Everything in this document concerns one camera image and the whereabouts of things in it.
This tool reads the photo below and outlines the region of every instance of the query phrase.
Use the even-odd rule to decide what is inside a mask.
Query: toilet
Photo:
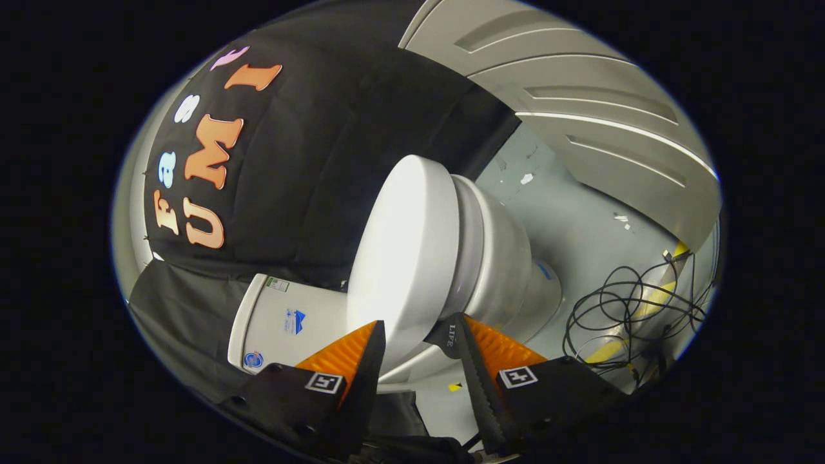
[[[379,384],[415,381],[458,362],[424,342],[457,312],[525,342],[554,315],[561,286],[533,259],[503,203],[438,162],[401,159],[373,205],[347,293],[257,274],[235,315],[228,361],[255,374],[294,366],[374,320],[384,321]]]

